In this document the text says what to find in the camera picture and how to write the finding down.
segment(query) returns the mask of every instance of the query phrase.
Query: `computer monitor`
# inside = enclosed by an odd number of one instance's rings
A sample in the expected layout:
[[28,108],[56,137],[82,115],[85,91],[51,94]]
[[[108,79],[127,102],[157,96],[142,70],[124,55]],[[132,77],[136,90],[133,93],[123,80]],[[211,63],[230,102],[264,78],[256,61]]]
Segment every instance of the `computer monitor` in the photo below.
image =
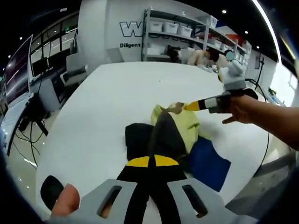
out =
[[36,77],[48,69],[48,61],[47,58],[42,58],[37,62],[32,63],[33,77]]
[[70,54],[70,49],[67,49],[49,57],[49,68],[60,69],[66,66],[66,57]]
[[31,63],[28,63],[32,37],[29,37],[11,57],[7,64],[4,78],[7,104],[29,91],[28,72]]

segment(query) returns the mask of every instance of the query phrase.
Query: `gray floor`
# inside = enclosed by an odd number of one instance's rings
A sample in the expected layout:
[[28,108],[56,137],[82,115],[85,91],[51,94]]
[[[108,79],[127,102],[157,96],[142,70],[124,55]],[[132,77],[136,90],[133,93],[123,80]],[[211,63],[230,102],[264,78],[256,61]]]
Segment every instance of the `gray floor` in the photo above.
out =
[[255,176],[226,208],[238,215],[260,219],[282,194],[295,167],[295,153],[261,166]]

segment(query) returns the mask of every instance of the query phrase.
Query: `wall sign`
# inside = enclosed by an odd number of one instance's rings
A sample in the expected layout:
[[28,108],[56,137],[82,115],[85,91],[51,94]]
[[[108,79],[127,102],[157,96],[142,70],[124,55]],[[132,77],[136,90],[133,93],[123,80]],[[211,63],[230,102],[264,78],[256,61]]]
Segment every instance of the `wall sign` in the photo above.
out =
[[120,22],[123,37],[142,37],[143,22]]
[[138,48],[138,47],[141,47],[141,44],[139,43],[133,43],[133,44],[130,44],[130,43],[121,43],[120,44],[120,48]]

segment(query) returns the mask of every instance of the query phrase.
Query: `blue cloth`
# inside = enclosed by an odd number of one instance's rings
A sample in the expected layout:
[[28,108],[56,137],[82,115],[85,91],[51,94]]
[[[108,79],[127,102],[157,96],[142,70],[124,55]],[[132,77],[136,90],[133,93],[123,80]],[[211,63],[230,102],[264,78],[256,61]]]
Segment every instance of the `blue cloth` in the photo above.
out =
[[199,136],[188,156],[188,164],[194,178],[219,192],[231,162],[217,154],[210,140]]

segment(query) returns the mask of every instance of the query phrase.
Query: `metal shelving unit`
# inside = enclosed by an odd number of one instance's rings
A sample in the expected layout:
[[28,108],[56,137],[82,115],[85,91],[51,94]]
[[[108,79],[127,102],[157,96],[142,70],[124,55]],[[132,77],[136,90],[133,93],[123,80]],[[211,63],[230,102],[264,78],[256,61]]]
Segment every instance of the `metal shelving unit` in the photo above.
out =
[[[150,21],[151,18],[159,18],[159,19],[165,19],[175,22],[180,22],[183,24],[189,25],[193,29],[193,32],[191,34],[191,37],[185,37],[178,34],[170,34],[165,32],[152,32],[150,31]],[[196,39],[195,38],[195,30],[196,28],[205,28],[205,38],[202,39]],[[214,28],[210,27],[210,24],[205,24],[202,21],[199,21],[197,19],[193,19],[187,16],[168,13],[168,12],[162,12],[158,10],[152,10],[151,8],[146,9],[144,11],[144,18],[143,18],[143,30],[142,30],[142,52],[141,52],[141,59],[142,61],[147,61],[148,57],[155,57],[155,58],[166,58],[166,55],[148,55],[147,54],[147,48],[149,43],[149,35],[157,35],[157,36],[168,36],[168,37],[174,37],[180,40],[184,40],[189,42],[189,47],[193,48],[194,44],[201,45],[203,50],[206,50],[207,47],[214,48],[218,50],[221,53],[224,53],[223,50],[216,48],[214,45],[208,43],[208,37],[209,33],[212,33],[214,35],[217,35],[217,37],[226,45],[234,48],[235,56],[237,54],[237,51],[240,51],[241,54],[247,54],[247,51],[242,48],[240,45],[238,45],[238,41],[234,42],[227,36],[225,36],[223,33],[217,31]]]

